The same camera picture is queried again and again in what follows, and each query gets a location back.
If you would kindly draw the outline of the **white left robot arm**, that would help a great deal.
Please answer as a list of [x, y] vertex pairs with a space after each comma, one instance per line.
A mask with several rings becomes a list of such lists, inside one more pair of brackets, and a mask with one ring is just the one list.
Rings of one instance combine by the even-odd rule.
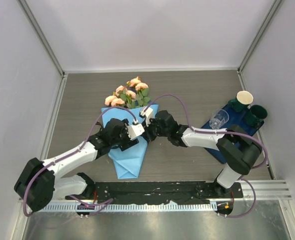
[[83, 172], [72, 177], [65, 175], [107, 155], [112, 147], [120, 147], [124, 151], [136, 145], [139, 142], [137, 138], [144, 131], [138, 122], [130, 125], [127, 119], [113, 118], [99, 132], [67, 152], [45, 160], [36, 157], [30, 159], [14, 185], [14, 191], [23, 200], [23, 213], [29, 217], [28, 209], [40, 211], [51, 200], [92, 198], [95, 183], [89, 176]]

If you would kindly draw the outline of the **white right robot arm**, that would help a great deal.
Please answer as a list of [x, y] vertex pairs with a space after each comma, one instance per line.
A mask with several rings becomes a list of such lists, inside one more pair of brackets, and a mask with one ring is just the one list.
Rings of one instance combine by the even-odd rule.
[[139, 116], [144, 119], [142, 136], [147, 141], [164, 137], [177, 147], [201, 147], [220, 152], [226, 164], [211, 183], [210, 196], [226, 197], [235, 181], [249, 174], [264, 149], [238, 125], [218, 130], [195, 128], [178, 124], [166, 110], [154, 114], [150, 107], [143, 108]]

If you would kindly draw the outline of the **large blue wrapping paper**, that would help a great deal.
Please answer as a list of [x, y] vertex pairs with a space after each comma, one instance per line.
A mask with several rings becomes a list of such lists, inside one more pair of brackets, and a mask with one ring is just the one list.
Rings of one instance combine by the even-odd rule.
[[[133, 116], [126, 110], [112, 108], [102, 115], [102, 123], [105, 126], [111, 119], [127, 119], [130, 124], [133, 123]], [[113, 160], [117, 178], [136, 179], [138, 178], [144, 156], [148, 147], [148, 142], [139, 136], [136, 138], [138, 143], [124, 151], [120, 148], [111, 149], [108, 156]]]

